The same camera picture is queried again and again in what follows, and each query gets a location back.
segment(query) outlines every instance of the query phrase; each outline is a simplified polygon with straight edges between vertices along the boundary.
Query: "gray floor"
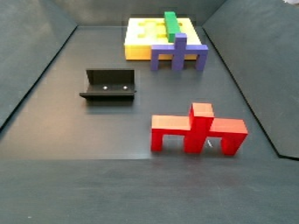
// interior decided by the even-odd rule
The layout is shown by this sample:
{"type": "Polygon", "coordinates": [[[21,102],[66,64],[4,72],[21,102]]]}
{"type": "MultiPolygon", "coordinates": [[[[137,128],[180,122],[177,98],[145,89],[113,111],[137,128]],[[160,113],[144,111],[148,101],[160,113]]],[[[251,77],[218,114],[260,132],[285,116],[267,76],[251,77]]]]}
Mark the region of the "gray floor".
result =
{"type": "Polygon", "coordinates": [[[297,162],[279,159],[209,41],[202,73],[124,60],[120,27],[80,27],[8,123],[0,142],[1,223],[296,223],[297,162]],[[133,105],[88,105],[85,68],[136,70],[133,105]],[[212,102],[245,120],[235,157],[210,138],[185,155],[169,136],[149,152],[152,114],[212,102]]]}

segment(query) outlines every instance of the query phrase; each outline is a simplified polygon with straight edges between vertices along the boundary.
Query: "block leg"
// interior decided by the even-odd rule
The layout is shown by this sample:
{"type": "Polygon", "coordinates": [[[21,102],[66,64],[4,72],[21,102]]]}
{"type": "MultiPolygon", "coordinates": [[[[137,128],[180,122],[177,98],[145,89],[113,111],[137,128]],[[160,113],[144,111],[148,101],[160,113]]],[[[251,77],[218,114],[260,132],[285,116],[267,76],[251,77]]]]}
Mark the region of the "block leg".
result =
{"type": "Polygon", "coordinates": [[[152,143],[150,143],[150,150],[152,151],[161,151],[162,150],[162,141],[164,141],[164,134],[152,132],[152,143]]]}
{"type": "Polygon", "coordinates": [[[150,58],[150,70],[156,71],[158,67],[158,53],[152,50],[152,58],[150,58]]]}
{"type": "Polygon", "coordinates": [[[233,156],[244,140],[245,140],[244,136],[224,136],[220,139],[221,153],[226,156],[233,156]]]}
{"type": "Polygon", "coordinates": [[[208,55],[200,54],[196,59],[196,70],[202,71],[208,55]]]}
{"type": "Polygon", "coordinates": [[[185,136],[182,139],[182,150],[185,153],[201,153],[205,137],[185,136]]]}
{"type": "Polygon", "coordinates": [[[172,70],[181,71],[184,62],[184,54],[177,54],[172,56],[172,70]]]}

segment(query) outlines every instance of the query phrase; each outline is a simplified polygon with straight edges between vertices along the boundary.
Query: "toy blocks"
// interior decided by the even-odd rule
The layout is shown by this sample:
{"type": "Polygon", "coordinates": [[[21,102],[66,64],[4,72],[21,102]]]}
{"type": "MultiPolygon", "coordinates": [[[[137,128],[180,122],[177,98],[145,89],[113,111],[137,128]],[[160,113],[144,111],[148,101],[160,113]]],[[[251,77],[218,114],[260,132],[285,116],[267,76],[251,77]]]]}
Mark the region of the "toy blocks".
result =
{"type": "Polygon", "coordinates": [[[157,70],[158,55],[172,55],[172,70],[182,70],[184,55],[196,55],[196,70],[202,71],[208,56],[208,47],[205,45],[186,45],[185,33],[174,34],[173,45],[152,45],[150,69],[157,70]]]}
{"type": "Polygon", "coordinates": [[[164,26],[165,26],[168,42],[172,43],[174,38],[174,33],[181,32],[181,29],[177,23],[174,13],[172,11],[166,11],[162,14],[162,18],[164,18],[164,26]]]}
{"type": "Polygon", "coordinates": [[[248,130],[243,120],[214,118],[209,103],[193,103],[189,116],[152,116],[152,151],[162,150],[164,135],[184,136],[185,153],[201,153],[206,137],[221,137],[221,152],[233,156],[248,130]]]}
{"type": "MultiPolygon", "coordinates": [[[[188,18],[177,18],[180,31],[186,34],[186,46],[200,45],[200,39],[188,18]]],[[[162,18],[129,18],[125,32],[125,59],[150,60],[152,45],[169,45],[162,18]]],[[[185,55],[185,60],[196,60],[197,55],[185,55]]],[[[170,60],[172,55],[160,55],[158,60],[170,60]]]]}

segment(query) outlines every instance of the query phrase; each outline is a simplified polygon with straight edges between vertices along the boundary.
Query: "gray wall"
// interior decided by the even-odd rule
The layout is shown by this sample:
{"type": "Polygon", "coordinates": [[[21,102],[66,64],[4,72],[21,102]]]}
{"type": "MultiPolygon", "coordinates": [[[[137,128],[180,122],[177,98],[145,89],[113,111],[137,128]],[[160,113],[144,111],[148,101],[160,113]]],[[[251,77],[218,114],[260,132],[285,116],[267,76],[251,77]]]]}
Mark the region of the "gray wall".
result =
{"type": "Polygon", "coordinates": [[[74,27],[50,1],[0,1],[0,128],[74,27]]]}
{"type": "Polygon", "coordinates": [[[204,30],[280,155],[299,158],[299,9],[228,0],[204,30]]]}
{"type": "Polygon", "coordinates": [[[201,25],[226,0],[52,0],[78,25],[125,25],[132,15],[174,11],[201,25]]]}

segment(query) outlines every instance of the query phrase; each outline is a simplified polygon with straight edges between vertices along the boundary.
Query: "red block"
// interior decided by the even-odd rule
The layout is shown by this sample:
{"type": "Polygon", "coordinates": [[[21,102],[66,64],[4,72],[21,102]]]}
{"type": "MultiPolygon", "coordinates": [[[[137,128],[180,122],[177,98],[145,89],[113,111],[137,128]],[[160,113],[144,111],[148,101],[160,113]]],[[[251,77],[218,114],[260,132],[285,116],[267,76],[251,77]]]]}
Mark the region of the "red block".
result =
{"type": "Polygon", "coordinates": [[[214,118],[209,103],[193,103],[189,116],[152,116],[152,151],[162,150],[164,135],[184,136],[186,153],[201,153],[206,137],[221,137],[221,152],[233,156],[248,130],[243,120],[214,118]]]}

